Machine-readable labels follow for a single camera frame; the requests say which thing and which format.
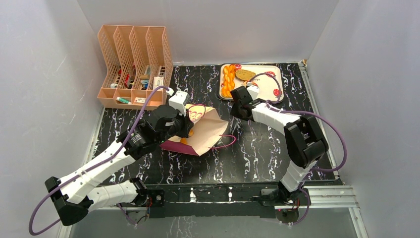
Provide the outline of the brown fake bread slice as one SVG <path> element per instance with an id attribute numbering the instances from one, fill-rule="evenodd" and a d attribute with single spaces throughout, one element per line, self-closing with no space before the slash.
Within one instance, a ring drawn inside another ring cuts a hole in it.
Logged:
<path id="1" fill-rule="evenodd" d="M 249 70 L 238 69 L 238 70 L 235 71 L 235 77 L 239 80 L 242 80 L 242 81 L 249 81 L 254 76 L 256 76 L 256 73 L 252 72 L 252 71 L 249 71 Z"/>

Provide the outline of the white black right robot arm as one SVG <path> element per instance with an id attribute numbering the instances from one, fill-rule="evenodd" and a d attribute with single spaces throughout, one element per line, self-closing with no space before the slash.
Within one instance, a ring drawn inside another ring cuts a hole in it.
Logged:
<path id="1" fill-rule="evenodd" d="M 262 191 L 251 197 L 267 205 L 280 203 L 292 205 L 303 191 L 303 184 L 311 169 L 329 149 L 317 119 L 312 115 L 287 113 L 262 99 L 253 99 L 249 89 L 238 87 L 231 92 L 233 106 L 230 114 L 242 120 L 265 124 L 281 132 L 286 141 L 290 162 L 286 173 L 271 192 Z"/>

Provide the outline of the pink paper gift bag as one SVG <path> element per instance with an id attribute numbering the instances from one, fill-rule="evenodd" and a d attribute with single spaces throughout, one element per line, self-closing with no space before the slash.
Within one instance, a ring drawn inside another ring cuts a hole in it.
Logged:
<path id="1" fill-rule="evenodd" d="M 235 136 L 225 133 L 228 122 L 220 118 L 215 108 L 203 104 L 187 104 L 186 108 L 194 123 L 194 134 L 188 138 L 188 145 L 181 143 L 180 137 L 174 136 L 160 145 L 163 150 L 201 156 L 210 149 L 224 148 L 236 141 Z"/>

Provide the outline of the orange braided fake bread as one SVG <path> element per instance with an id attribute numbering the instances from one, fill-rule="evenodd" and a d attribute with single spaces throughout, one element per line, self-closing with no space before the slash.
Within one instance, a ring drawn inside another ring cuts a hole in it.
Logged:
<path id="1" fill-rule="evenodd" d="M 221 95 L 224 98 L 232 98 L 230 91 L 232 91 L 235 87 L 235 66 L 233 64 L 226 65 L 223 68 L 223 78 L 222 78 L 222 85 L 221 85 Z"/>

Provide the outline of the strawberry print metal tray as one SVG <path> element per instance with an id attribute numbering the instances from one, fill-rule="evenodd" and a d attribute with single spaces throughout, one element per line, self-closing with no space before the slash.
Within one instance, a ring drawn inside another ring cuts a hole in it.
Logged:
<path id="1" fill-rule="evenodd" d="M 218 96 L 223 100 L 232 100 L 232 98 L 224 98 L 221 95 L 221 85 L 222 85 L 222 78 L 223 78 L 223 68 L 226 65 L 224 64 L 221 67 L 220 73 L 220 81 L 219 81 L 219 89 L 218 89 Z M 240 86 L 251 86 L 255 85 L 259 87 L 259 94 L 258 97 L 263 100 L 271 100 L 273 102 L 276 101 L 283 101 L 284 99 L 284 90 L 283 84 L 281 80 L 281 70 L 277 66 L 273 65 L 256 65 L 256 64 L 233 64 L 238 69 L 245 69 L 256 73 L 249 81 L 242 81 L 234 78 L 235 88 Z"/>

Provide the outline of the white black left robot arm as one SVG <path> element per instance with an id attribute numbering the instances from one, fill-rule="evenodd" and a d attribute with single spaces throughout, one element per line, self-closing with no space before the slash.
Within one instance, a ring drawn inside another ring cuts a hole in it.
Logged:
<path id="1" fill-rule="evenodd" d="M 171 137 L 188 136 L 193 125 L 185 105 L 160 105 L 83 167 L 64 177 L 47 179 L 45 185 L 62 224 L 74 225 L 89 212 L 106 206 L 144 206 L 152 200 L 157 192 L 149 192 L 139 178 L 108 186 L 100 184 Z"/>

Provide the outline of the round golden fake bun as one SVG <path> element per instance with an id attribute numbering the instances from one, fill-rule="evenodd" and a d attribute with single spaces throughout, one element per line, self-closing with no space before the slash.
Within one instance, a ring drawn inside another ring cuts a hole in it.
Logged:
<path id="1" fill-rule="evenodd" d="M 189 138 L 189 137 L 191 137 L 193 134 L 194 134 L 194 132 L 193 132 L 193 130 L 191 129 L 191 130 L 189 131 L 189 133 L 188 133 L 188 136 L 187 136 L 187 137 L 183 137 L 183 138 L 181 138 L 181 139 L 180 139 L 180 142 L 181 142 L 181 143 L 183 143 L 183 144 L 185 144 L 185 145 L 188 145 L 188 138 Z"/>

